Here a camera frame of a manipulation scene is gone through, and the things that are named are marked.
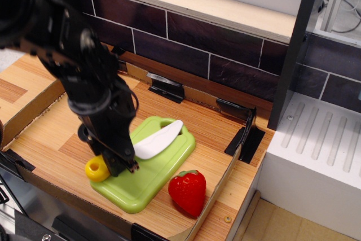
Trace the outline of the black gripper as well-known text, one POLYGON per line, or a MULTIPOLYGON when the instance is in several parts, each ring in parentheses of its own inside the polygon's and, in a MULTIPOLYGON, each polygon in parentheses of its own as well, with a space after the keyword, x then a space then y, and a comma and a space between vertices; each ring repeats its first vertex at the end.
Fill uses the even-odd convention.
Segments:
POLYGON ((125 169, 134 173, 139 169, 130 139, 129 127, 135 117, 132 102, 110 104, 77 104, 77 116, 81 120, 78 136, 90 145, 94 154, 102 153, 111 176, 117 177, 125 169))

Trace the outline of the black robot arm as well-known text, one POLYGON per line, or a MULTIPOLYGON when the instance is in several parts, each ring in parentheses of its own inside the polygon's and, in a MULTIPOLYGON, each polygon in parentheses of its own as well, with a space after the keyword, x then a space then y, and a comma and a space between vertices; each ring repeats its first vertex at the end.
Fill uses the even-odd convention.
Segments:
POLYGON ((129 134, 138 100, 77 10, 60 0, 1 0, 1 48, 38 57, 61 82, 81 120, 79 138, 112 176, 139 168, 129 134))

